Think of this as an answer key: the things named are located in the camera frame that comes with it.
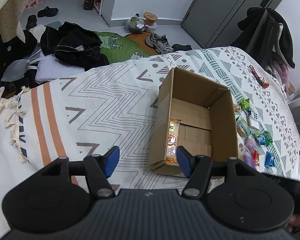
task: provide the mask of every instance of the red candy wrapper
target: red candy wrapper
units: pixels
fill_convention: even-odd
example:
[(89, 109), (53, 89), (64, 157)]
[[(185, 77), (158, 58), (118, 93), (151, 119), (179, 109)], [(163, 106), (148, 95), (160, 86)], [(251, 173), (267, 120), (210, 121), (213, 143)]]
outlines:
[(259, 165), (259, 152), (257, 150), (254, 151), (253, 156), (252, 156), (252, 160), (253, 160), (253, 162), (256, 166), (260, 167), (260, 165)]

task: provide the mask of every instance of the black shoe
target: black shoe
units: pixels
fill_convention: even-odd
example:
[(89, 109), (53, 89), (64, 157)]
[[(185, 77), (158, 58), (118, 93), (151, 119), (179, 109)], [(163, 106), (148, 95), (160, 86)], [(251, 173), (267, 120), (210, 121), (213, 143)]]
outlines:
[(26, 30), (29, 30), (31, 28), (34, 28), (36, 26), (36, 22), (37, 22), (37, 18), (34, 14), (30, 15), (28, 18), (27, 18), (27, 24), (26, 24), (26, 27), (25, 29)]
[(173, 44), (172, 48), (174, 49), (174, 51), (179, 51), (179, 50), (183, 50), (183, 51), (188, 51), (188, 50), (192, 50), (190, 45), (180, 45), (180, 44)]
[(37, 12), (37, 17), (42, 18), (46, 17), (53, 17), (56, 16), (59, 10), (57, 8), (49, 8), (48, 6), (44, 8), (44, 10)]

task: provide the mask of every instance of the gray sneaker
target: gray sneaker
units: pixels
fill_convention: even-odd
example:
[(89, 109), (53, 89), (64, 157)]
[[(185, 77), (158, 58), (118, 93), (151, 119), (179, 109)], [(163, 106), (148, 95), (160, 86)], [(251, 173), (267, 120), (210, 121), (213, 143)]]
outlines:
[(167, 54), (174, 52), (174, 49), (169, 45), (165, 35), (159, 36), (156, 33), (151, 33), (151, 35), (145, 39), (145, 42), (158, 53)]

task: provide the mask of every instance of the green mat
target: green mat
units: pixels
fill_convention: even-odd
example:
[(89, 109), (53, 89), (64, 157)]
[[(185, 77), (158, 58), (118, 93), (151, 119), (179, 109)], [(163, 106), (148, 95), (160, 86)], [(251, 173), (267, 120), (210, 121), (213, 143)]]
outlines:
[(117, 33), (95, 32), (101, 39), (101, 53), (108, 57), (109, 63), (123, 62), (151, 56), (135, 41)]

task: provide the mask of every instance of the patterned bedsheet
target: patterned bedsheet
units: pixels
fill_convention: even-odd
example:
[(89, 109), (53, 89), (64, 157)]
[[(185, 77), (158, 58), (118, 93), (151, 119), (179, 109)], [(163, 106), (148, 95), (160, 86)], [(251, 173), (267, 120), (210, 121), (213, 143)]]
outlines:
[[(248, 69), (253, 65), (270, 84), (263, 89)], [(277, 81), (244, 51), (234, 47), (179, 51), (114, 63), (73, 77), (60, 78), (24, 93), (20, 109), (20, 146), (37, 169), (58, 156), (81, 160), (103, 155), (113, 145), (121, 150), (109, 179), (118, 188), (179, 188), (182, 177), (150, 171), (147, 160), (155, 122), (158, 88), (172, 67), (180, 67), (225, 84), (233, 101), (250, 98), (274, 143), (258, 148), (259, 171), (300, 180), (300, 139)], [(265, 168), (266, 151), (276, 156), (275, 168)], [(84, 179), (77, 177), (79, 184)]]

